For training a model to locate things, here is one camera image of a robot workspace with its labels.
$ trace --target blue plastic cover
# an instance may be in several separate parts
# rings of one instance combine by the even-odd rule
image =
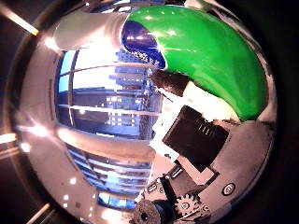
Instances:
[[[126,50],[137,58],[157,68],[165,68],[165,60],[159,51],[154,36],[136,21],[126,21],[121,33],[121,42]]]

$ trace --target gear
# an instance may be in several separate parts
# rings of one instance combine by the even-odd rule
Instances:
[[[199,207],[199,202],[193,195],[186,194],[177,198],[175,206],[179,214],[186,216]]]

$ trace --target screw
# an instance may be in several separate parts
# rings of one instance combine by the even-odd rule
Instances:
[[[183,203],[181,207],[186,210],[190,207],[190,205],[188,203]]]
[[[230,183],[223,188],[222,194],[224,196],[228,196],[231,195],[234,192],[234,190],[235,190],[235,184]]]

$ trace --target green panel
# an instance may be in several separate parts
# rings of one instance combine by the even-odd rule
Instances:
[[[225,100],[241,120],[256,119],[265,106],[265,76],[253,50],[224,22],[186,7],[153,6],[127,19],[156,38],[168,71],[186,73]]]

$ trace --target window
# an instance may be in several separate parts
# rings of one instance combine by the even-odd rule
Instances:
[[[93,44],[66,52],[62,60],[56,92],[56,111],[62,124],[112,139],[151,139],[163,97],[149,80],[147,64],[123,49],[99,49]],[[100,204],[134,208],[132,198],[147,186],[151,163],[111,160],[70,145],[67,148],[87,181],[98,188]]]

